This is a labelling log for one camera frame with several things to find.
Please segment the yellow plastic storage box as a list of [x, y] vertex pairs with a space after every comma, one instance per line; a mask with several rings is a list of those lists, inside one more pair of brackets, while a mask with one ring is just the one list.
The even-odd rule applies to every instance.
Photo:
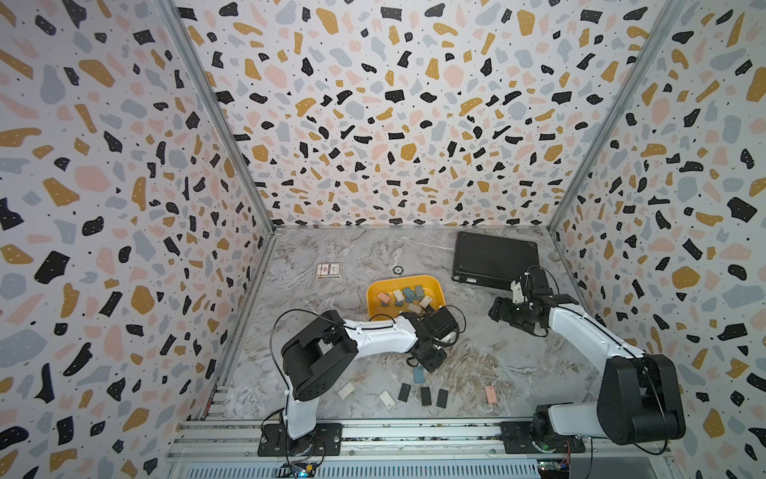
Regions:
[[428, 313], [446, 305], [442, 287], [431, 275], [395, 277], [373, 283], [366, 292], [369, 319], [383, 321], [401, 313]]

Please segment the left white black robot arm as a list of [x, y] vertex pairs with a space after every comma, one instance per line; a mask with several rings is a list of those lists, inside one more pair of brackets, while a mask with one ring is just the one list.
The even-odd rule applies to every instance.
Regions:
[[287, 388], [282, 416], [286, 436], [297, 441], [314, 434], [319, 398], [356, 359], [399, 353], [411, 366], [433, 372], [461, 334], [447, 307], [422, 315], [412, 311], [397, 317], [382, 315], [378, 321], [343, 319], [337, 311], [315, 315], [281, 347], [274, 361]]

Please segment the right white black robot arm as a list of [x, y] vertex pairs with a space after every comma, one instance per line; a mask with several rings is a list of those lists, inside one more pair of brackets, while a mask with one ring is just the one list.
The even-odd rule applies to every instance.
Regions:
[[541, 450], [556, 449], [574, 437], [608, 439], [617, 445], [659, 442], [663, 453], [686, 433], [677, 371], [665, 355], [650, 354], [601, 325], [566, 293], [535, 285], [535, 275], [512, 286], [512, 297], [498, 297], [489, 311], [496, 323], [535, 335], [558, 333], [600, 374], [595, 400], [539, 405], [530, 439]]

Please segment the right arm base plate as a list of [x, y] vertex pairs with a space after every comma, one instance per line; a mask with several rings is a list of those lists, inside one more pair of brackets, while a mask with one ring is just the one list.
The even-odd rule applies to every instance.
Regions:
[[538, 437], [530, 420], [500, 423], [500, 439], [507, 454], [585, 453], [586, 445], [576, 436], [556, 433]]

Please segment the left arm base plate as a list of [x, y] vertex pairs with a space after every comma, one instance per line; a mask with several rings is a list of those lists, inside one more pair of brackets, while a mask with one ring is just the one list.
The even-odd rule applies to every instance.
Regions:
[[259, 441], [257, 456], [338, 456], [342, 431], [341, 423], [318, 423], [307, 435], [292, 439], [287, 434], [283, 423], [266, 424], [261, 427], [261, 441]]

